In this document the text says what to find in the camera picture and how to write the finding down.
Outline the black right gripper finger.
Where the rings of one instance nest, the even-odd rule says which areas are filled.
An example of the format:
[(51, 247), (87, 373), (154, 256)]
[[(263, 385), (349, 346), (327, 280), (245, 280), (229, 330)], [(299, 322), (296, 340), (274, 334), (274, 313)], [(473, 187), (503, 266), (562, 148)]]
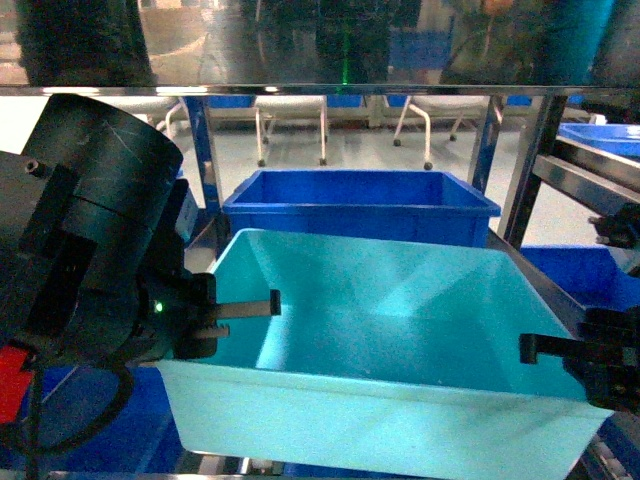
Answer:
[(519, 336), (519, 355), (522, 364), (537, 364), (539, 355), (574, 358), (581, 355), (583, 343), (577, 340), (548, 335), (524, 333)]

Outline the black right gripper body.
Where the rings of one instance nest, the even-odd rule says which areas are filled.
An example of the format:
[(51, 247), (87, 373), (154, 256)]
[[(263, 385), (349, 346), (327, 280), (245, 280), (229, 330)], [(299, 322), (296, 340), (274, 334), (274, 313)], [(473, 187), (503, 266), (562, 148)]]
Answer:
[(598, 408), (639, 413), (639, 309), (590, 308), (578, 333), (585, 349), (563, 367)]

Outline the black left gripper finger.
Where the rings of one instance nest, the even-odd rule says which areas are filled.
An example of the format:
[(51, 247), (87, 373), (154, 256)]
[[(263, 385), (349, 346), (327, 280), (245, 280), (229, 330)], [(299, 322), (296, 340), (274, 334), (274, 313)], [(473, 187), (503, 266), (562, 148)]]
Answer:
[(197, 339), (218, 339), (227, 338), (230, 335), (230, 328), (226, 324), (217, 323), (203, 326), (195, 331), (194, 337)]
[(214, 307), (216, 319), (271, 317), (280, 314), (281, 292), (276, 289), (270, 291), (268, 300), (216, 304)]

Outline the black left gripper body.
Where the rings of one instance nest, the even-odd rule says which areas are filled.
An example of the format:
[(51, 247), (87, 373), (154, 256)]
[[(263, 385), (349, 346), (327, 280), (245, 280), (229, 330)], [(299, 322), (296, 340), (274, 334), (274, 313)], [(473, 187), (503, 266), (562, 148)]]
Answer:
[(218, 350), (218, 339), (197, 339), (196, 330), (217, 323), (216, 279), (184, 266), (185, 241), (178, 224), (191, 196), (188, 182), (174, 183), (159, 224), (138, 270), (140, 321), (135, 338), (142, 342), (140, 360), (170, 354), (180, 360), (204, 359)]

